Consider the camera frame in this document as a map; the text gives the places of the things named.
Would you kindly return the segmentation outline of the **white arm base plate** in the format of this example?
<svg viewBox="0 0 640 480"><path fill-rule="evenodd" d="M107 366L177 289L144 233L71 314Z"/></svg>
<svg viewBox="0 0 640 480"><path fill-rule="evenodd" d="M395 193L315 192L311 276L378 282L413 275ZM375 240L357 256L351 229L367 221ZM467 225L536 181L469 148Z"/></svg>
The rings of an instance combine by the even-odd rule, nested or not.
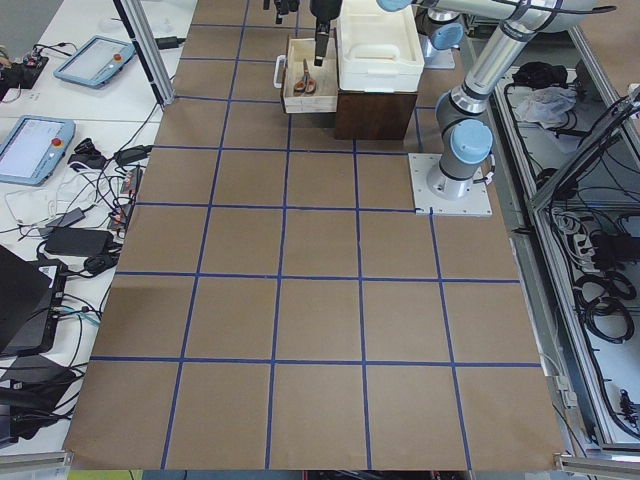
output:
<svg viewBox="0 0 640 480"><path fill-rule="evenodd" d="M452 180L440 169L440 154L410 153L409 173L416 215L492 216L487 186L478 166L471 179Z"/></svg>
<svg viewBox="0 0 640 480"><path fill-rule="evenodd" d="M421 45L425 69L453 70L455 68L451 43L443 42L435 35L431 35L423 36Z"/></svg>

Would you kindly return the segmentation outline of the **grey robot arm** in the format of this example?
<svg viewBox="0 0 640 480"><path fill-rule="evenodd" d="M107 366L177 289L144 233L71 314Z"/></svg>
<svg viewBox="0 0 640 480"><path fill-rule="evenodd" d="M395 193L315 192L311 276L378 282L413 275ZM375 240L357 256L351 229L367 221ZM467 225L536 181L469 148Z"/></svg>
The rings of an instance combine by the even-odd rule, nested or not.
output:
<svg viewBox="0 0 640 480"><path fill-rule="evenodd" d="M339 89L367 94L416 92L426 58L411 23L414 13L425 14L434 26L425 36L435 50L460 42L461 14L496 20L463 82L445 95L448 108L466 119L486 110L499 78L535 36L566 31L616 8L594 1L312 1L309 9L315 19L314 65L322 67L329 44L336 43Z"/></svg>
<svg viewBox="0 0 640 480"><path fill-rule="evenodd" d="M459 14L428 8L425 1L413 1L417 4L414 17L417 32L421 43L429 45L437 51L457 47L464 35L464 28L459 23ZM263 9L268 10L271 5L276 9L276 24L281 24L282 19L289 13L299 10L299 1L264 1ZM316 18L316 26L320 26L328 32L330 23L338 17L342 9L342 1L310 1L309 8Z"/></svg>

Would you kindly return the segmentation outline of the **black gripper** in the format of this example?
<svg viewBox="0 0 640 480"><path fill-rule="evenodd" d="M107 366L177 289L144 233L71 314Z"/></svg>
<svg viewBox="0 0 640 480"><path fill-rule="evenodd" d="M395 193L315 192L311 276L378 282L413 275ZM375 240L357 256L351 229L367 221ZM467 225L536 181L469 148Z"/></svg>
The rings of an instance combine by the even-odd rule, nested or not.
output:
<svg viewBox="0 0 640 480"><path fill-rule="evenodd" d="M288 15L290 11L297 11L299 9L299 0L264 0L263 9L269 10L271 6L274 6L276 11L275 24L282 24L282 16Z"/></svg>
<svg viewBox="0 0 640 480"><path fill-rule="evenodd" d="M330 39L330 22L338 18L341 12L342 0L310 0L311 14L317 19L315 25L314 65L321 67L327 53Z"/></svg>

